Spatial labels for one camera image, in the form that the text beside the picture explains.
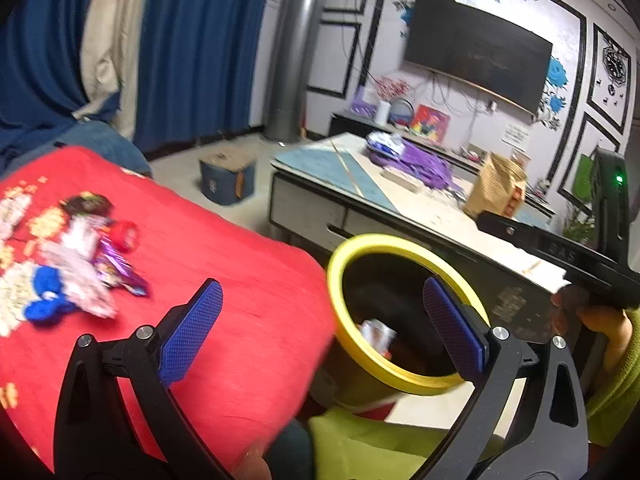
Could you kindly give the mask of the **left forearm green sleeve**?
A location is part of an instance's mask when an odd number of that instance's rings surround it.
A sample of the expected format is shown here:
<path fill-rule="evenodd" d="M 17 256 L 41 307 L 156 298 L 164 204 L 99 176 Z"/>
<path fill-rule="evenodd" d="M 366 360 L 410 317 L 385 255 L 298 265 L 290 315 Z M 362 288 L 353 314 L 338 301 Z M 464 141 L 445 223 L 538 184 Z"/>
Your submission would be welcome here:
<path fill-rule="evenodd" d="M 447 434 L 359 417 L 338 406 L 309 419 L 308 426 L 318 479 L 408 479 Z"/>

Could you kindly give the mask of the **right forearm green sleeve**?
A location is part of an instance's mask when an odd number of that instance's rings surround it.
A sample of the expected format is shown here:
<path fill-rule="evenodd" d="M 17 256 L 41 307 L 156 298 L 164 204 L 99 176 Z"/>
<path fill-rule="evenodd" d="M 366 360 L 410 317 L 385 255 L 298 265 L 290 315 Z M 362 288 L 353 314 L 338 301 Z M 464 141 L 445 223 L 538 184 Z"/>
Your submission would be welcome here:
<path fill-rule="evenodd" d="M 628 347 L 586 402 L 588 438 L 608 448 L 639 402 L 639 311 L 627 311 L 632 331 Z"/>

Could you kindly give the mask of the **right hand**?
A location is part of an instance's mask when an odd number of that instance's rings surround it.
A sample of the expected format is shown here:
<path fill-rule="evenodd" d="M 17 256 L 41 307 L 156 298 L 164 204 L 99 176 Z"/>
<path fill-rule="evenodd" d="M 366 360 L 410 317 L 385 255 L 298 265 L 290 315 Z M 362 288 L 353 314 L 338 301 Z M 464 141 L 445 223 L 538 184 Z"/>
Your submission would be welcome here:
<path fill-rule="evenodd" d="M 626 313 L 613 307 L 590 304 L 588 292 L 576 285 L 560 288 L 551 296 L 551 302 L 555 307 L 574 309 L 588 330 L 606 337 L 608 343 L 602 366 L 612 370 L 626 353 L 634 331 Z"/>

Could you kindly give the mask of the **left hand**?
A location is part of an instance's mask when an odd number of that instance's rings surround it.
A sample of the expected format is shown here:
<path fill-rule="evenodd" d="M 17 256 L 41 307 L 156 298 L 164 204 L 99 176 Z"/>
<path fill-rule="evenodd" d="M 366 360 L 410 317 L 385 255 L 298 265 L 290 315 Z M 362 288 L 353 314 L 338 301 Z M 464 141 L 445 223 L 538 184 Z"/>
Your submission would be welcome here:
<path fill-rule="evenodd" d="M 262 442 L 252 443 L 235 465 L 232 477 L 235 480 L 271 480 L 272 475 L 264 459 L 265 450 Z"/>

